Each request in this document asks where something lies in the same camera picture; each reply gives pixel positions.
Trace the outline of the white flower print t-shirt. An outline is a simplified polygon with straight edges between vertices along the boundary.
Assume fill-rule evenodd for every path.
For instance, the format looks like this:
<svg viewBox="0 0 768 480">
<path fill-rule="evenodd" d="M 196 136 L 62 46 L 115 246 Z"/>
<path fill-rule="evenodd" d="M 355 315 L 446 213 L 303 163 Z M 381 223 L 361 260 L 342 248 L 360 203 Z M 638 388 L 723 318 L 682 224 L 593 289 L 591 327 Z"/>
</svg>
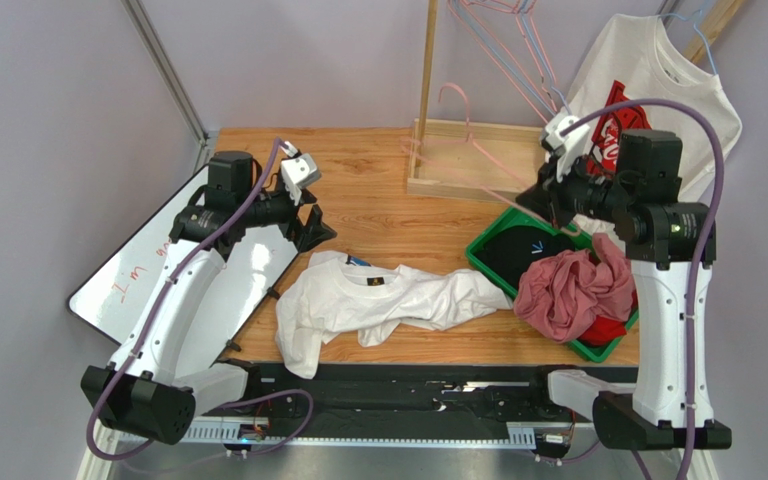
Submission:
<svg viewBox="0 0 768 480">
<path fill-rule="evenodd" d="M 386 269 L 323 251 L 310 257 L 277 301 L 275 342 L 284 366 L 311 379 L 322 346 L 343 333 L 354 332 L 360 346 L 374 347 L 401 325 L 443 331 L 511 307 L 503 290 L 475 270 Z"/>
</svg>

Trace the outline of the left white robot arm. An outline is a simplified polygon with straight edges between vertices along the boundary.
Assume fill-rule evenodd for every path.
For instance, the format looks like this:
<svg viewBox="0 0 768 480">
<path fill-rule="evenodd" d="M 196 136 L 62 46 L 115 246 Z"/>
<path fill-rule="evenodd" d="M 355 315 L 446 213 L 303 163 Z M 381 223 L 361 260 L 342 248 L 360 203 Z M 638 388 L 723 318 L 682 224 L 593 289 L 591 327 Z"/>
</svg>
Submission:
<svg viewBox="0 0 768 480">
<path fill-rule="evenodd" d="M 313 157 L 283 153 L 277 169 L 217 153 L 71 296 L 117 346 L 81 380 L 99 424 L 173 445 L 245 395 L 249 368 L 222 353 L 294 260 L 335 237 Z"/>
</svg>

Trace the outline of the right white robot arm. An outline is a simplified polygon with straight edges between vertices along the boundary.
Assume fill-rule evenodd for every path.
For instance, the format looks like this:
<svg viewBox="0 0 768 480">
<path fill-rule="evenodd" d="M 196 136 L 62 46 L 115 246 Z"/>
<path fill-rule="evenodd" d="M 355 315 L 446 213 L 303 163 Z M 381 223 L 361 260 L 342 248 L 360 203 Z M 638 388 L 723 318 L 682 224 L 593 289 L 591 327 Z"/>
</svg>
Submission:
<svg viewBox="0 0 768 480">
<path fill-rule="evenodd" d="M 632 129 L 621 135 L 612 175 L 587 158 L 550 148 L 534 186 L 516 201 L 556 227 L 575 216 L 609 222 L 631 263 L 643 354 L 633 389 L 583 371 L 550 367 L 545 399 L 585 415 L 600 443 L 616 450 L 724 450 L 731 429 L 715 418 L 705 376 L 703 313 L 715 234 L 706 205 L 682 202 L 681 140 Z"/>
</svg>

